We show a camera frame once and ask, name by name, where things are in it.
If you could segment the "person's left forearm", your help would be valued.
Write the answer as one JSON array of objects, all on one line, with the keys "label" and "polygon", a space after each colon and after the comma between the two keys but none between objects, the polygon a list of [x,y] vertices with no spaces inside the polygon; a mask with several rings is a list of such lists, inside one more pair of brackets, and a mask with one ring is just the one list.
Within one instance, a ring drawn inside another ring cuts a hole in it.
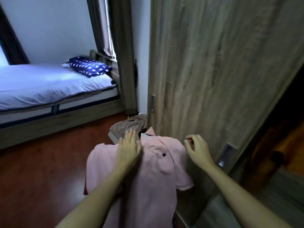
[{"label": "person's left forearm", "polygon": [[114,196],[134,163],[120,163],[55,228],[101,228]]}]

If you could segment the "white bed sheet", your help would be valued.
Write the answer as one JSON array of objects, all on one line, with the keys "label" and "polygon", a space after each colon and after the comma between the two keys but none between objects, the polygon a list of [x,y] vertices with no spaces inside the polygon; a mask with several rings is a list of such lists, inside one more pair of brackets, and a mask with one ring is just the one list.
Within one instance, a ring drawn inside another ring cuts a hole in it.
[{"label": "white bed sheet", "polygon": [[84,93],[115,87],[110,76],[87,77],[54,64],[0,67],[0,112],[57,103]]}]

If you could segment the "blue star print pillow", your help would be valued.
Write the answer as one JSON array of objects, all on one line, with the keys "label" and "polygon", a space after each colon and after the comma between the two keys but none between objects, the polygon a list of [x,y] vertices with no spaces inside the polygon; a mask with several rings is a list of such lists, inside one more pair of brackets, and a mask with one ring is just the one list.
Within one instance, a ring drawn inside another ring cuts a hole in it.
[{"label": "blue star print pillow", "polygon": [[88,57],[72,57],[69,59],[68,64],[75,72],[85,75],[86,77],[95,77],[101,75],[110,75],[112,67],[108,66],[101,61],[93,60]]}]

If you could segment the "person's left hand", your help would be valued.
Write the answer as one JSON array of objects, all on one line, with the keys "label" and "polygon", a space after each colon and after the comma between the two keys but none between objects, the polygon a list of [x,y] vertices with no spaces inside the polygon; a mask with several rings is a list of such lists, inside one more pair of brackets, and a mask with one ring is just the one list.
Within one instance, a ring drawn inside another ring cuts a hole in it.
[{"label": "person's left hand", "polygon": [[139,158],[136,157],[136,132],[130,129],[130,145],[127,148],[123,147],[123,139],[124,138],[120,138],[118,143],[116,168],[126,175]]}]

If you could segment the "person's right hand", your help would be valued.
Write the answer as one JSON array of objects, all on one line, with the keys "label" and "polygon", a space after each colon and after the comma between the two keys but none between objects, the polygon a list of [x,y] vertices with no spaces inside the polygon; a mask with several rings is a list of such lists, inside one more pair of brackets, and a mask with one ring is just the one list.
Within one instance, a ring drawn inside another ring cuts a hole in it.
[{"label": "person's right hand", "polygon": [[189,140],[192,143],[194,155],[189,157],[198,167],[207,172],[215,166],[208,145],[200,135],[188,135],[185,140]]}]

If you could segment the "wooden wardrobe door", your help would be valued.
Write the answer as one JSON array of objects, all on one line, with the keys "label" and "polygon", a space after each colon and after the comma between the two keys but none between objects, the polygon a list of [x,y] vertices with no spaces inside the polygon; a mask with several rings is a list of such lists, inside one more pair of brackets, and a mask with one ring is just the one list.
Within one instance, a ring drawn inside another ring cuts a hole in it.
[{"label": "wooden wardrobe door", "polygon": [[232,178],[304,228],[304,0],[151,0],[148,109],[157,135],[200,134]]}]

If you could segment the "white mattress with blue trim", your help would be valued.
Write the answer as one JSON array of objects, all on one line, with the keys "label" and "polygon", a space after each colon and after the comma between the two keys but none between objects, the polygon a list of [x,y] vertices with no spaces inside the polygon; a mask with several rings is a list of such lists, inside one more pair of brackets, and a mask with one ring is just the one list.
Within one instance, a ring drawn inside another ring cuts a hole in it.
[{"label": "white mattress with blue trim", "polygon": [[117,85],[114,85],[114,87],[104,91],[87,94],[86,97],[85,95],[80,95],[48,106],[0,112],[0,129],[100,105],[118,100],[119,97],[119,89]]}]

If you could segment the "person's right forearm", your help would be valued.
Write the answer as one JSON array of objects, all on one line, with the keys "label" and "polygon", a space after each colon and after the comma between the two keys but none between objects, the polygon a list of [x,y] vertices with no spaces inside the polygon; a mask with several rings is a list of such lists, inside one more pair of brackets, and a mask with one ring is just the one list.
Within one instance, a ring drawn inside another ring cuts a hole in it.
[{"label": "person's right forearm", "polygon": [[292,228],[215,164],[207,165],[203,170],[219,189],[242,228]]}]

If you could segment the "wooden bed frame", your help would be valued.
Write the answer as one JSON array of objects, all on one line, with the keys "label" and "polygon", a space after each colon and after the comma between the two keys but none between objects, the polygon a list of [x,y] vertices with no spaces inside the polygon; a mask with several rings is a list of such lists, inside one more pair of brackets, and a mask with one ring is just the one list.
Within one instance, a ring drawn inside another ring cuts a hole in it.
[{"label": "wooden bed frame", "polygon": [[[77,55],[82,57],[88,57],[93,60],[101,61],[102,63],[111,66],[112,71],[110,77],[115,82],[119,89],[120,94],[120,84],[119,84],[119,71],[118,64],[116,60],[108,59],[101,53],[91,50],[89,56]],[[24,142],[28,142],[37,138],[41,138],[59,131],[70,129],[76,126],[80,126],[89,122],[96,121],[108,116],[112,116],[123,112],[125,109],[119,97],[118,100],[113,100],[111,102],[102,103],[100,105],[91,106],[71,112],[66,112],[63,114],[38,119],[31,122],[26,122],[20,125],[7,127],[0,129],[0,150],[19,145]]]}]

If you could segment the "brown crumpled cloth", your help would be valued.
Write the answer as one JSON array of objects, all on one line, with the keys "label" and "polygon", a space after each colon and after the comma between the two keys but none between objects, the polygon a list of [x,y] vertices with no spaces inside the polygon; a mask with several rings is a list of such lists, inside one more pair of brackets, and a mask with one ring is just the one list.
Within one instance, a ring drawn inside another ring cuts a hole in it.
[{"label": "brown crumpled cloth", "polygon": [[114,144],[117,144],[121,137],[124,138],[125,132],[132,129],[136,132],[136,141],[139,141],[139,135],[142,130],[146,129],[146,126],[147,115],[138,114],[112,125],[109,129],[108,137]]}]

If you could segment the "pink button shirt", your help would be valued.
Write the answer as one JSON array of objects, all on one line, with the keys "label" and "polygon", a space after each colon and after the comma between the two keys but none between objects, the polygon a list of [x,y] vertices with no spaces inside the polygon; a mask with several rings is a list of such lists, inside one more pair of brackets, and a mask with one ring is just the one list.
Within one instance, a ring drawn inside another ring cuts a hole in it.
[{"label": "pink button shirt", "polygon": [[173,228],[177,190],[194,186],[179,140],[157,136],[150,127],[140,141],[142,157],[115,195],[102,228]]}]

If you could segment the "wooden corner post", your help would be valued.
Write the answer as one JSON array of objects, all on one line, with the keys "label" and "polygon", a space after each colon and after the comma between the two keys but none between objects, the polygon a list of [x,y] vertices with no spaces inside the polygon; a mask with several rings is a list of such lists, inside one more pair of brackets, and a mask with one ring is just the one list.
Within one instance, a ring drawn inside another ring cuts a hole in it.
[{"label": "wooden corner post", "polygon": [[135,60],[130,0],[108,0],[110,29],[120,76],[121,98],[127,115],[137,114]]}]

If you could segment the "grey curtain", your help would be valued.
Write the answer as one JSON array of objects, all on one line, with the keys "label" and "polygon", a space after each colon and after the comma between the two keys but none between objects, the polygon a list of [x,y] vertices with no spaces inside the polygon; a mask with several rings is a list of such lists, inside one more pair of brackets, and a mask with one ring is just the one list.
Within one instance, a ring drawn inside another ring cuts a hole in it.
[{"label": "grey curtain", "polygon": [[97,51],[108,59],[116,60],[112,42],[108,0],[86,0]]}]

